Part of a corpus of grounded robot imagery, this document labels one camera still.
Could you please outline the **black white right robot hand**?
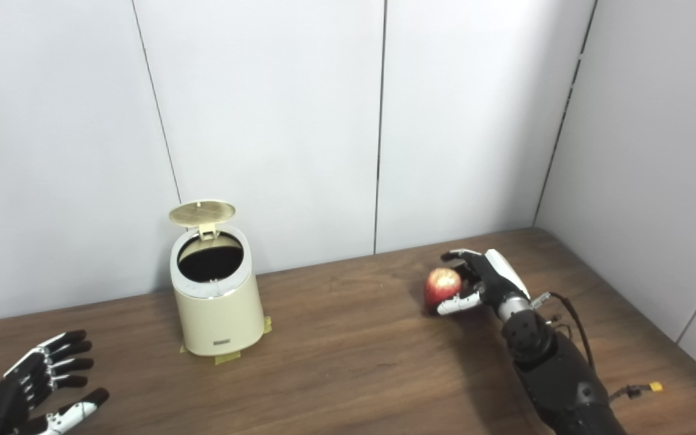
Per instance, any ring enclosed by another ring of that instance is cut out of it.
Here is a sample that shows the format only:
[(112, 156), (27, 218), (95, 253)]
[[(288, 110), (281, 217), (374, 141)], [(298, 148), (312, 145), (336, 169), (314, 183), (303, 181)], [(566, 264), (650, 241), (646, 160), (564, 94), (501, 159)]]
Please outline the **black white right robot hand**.
[(429, 314), (444, 316), (486, 306), (506, 322), (515, 314), (532, 308), (527, 287), (499, 251), (450, 250), (442, 254), (441, 259), (443, 262), (460, 261), (454, 270), (463, 281), (462, 288), (434, 304), (428, 309)]

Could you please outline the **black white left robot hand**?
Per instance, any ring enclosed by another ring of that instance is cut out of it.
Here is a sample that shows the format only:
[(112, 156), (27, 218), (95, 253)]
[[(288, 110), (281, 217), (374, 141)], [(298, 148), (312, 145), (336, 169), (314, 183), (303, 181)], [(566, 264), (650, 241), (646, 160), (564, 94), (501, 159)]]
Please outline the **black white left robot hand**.
[(70, 330), (25, 352), (0, 378), (0, 434), (66, 434), (108, 401), (110, 393), (97, 388), (54, 412), (33, 417), (31, 412), (53, 393), (83, 388), (88, 377), (81, 371), (94, 366), (80, 353), (93, 347), (86, 330)]

